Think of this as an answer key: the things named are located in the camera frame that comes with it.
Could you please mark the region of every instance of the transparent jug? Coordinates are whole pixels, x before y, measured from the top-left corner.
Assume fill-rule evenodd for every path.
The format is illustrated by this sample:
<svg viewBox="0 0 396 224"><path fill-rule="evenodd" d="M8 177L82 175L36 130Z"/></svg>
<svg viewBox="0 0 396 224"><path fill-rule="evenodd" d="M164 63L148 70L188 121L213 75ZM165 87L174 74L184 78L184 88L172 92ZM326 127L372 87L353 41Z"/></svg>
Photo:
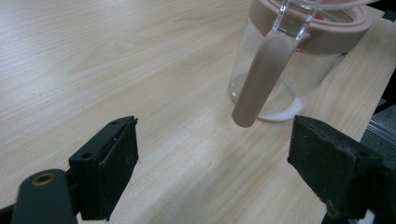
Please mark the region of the transparent jug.
<svg viewBox="0 0 396 224"><path fill-rule="evenodd" d="M332 5L326 5L315 11L315 18L306 27L304 36L301 36L301 39L296 42L296 46L291 47L294 49L290 56L282 59L285 53L278 47L272 47L270 53L259 51L264 38L267 35L274 35L272 33L274 21L278 17L281 5L282 1L274 0L253 0L250 4L246 29L235 58L229 83L232 99L237 101L247 75L249 72L255 71L252 68L254 60L258 60L256 66L262 64L260 60L273 60L272 63L267 62L267 66L274 62L277 63L277 60L283 60L285 65L280 65L282 69L280 76L274 76L275 86L268 87L266 82L262 84L256 82L256 79L248 84L245 83L248 91L250 86L259 89L259 91L265 88L271 90L265 104L260 106L258 115L257 112L251 115L249 108L250 101L254 101L258 97L255 95L256 92L254 95L250 94L249 97L245 97L244 102L240 103L240 109L237 111L238 114L241 114L239 117L234 115L237 109L237 105L235 106L233 119L242 127L250 126L252 119L256 118L283 121L303 113L313 91L356 46L372 22L363 7L334 9ZM245 122L245 117L252 116L250 121Z"/></svg>

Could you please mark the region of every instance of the light wood tabletop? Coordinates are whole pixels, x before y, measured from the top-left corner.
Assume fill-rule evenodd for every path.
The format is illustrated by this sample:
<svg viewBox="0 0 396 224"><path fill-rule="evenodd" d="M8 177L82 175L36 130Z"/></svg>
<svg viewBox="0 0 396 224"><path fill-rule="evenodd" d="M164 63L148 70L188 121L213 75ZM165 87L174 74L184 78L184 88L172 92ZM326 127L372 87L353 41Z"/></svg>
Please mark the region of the light wood tabletop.
<svg viewBox="0 0 396 224"><path fill-rule="evenodd" d="M286 161L292 122L233 123L227 87L248 0L0 3L0 207L111 120L134 115L140 163L110 223L320 223ZM374 24L305 115L360 140L396 64Z"/></svg>

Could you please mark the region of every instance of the beige lid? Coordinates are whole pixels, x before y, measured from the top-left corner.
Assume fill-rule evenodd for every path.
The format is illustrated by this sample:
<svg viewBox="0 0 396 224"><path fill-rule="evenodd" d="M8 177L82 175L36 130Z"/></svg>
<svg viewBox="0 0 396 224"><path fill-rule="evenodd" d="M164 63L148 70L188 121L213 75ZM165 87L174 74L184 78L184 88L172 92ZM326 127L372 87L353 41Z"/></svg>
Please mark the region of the beige lid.
<svg viewBox="0 0 396 224"><path fill-rule="evenodd" d="M280 4L274 0L252 0L249 18L266 35L273 26ZM333 22L313 19L308 27L309 38L298 49L316 54L339 54L352 50L372 24L363 7L345 9L353 21Z"/></svg>

